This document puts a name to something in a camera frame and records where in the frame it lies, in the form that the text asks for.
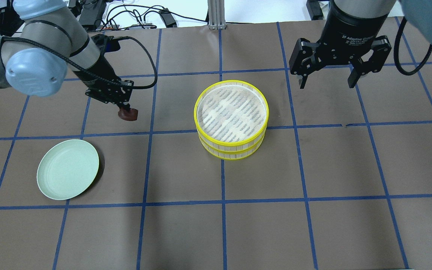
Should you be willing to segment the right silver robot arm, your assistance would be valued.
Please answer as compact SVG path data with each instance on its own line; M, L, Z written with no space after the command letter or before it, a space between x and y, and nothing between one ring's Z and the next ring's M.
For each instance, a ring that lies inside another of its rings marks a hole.
M303 89L308 76L326 66L351 65L348 86L360 77L379 72L389 54L394 53L397 70L406 76L416 74L432 53L432 0L402 0L403 19L394 45L387 36L378 36L394 0L331 0L322 35L315 43L299 38L289 59L289 71L298 76ZM427 53L413 70L405 70L399 59L401 37L407 23L415 26L430 43Z

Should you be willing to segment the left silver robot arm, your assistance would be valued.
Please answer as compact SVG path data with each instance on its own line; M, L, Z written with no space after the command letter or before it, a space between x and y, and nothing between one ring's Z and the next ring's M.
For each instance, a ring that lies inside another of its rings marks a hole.
M13 10L24 27L20 36L0 35L0 89L49 97L71 70L87 96L115 104L120 118L135 116L133 82L123 81L105 58L109 36L89 36L62 0L16 0Z

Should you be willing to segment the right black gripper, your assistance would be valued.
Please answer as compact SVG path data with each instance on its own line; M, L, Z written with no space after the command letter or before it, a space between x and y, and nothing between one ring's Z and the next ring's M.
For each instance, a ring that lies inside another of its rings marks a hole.
M289 71L304 89L313 72L327 65L353 67L347 82L354 88L369 72L379 72L391 53L386 35L378 36L389 15L387 0L331 0L322 35L317 43L299 38L289 60ZM369 51L368 60L363 60Z

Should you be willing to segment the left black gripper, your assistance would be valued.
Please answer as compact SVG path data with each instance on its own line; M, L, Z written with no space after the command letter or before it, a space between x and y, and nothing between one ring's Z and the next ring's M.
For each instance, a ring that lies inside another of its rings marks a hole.
M112 103L118 106L119 112L131 112L130 97L132 89L109 84L108 81L133 87L132 80L122 80L115 74L113 67L103 55L99 55L96 63L87 68L87 71L96 75L94 77L83 71L75 71L75 75L86 85L86 95L103 103Z

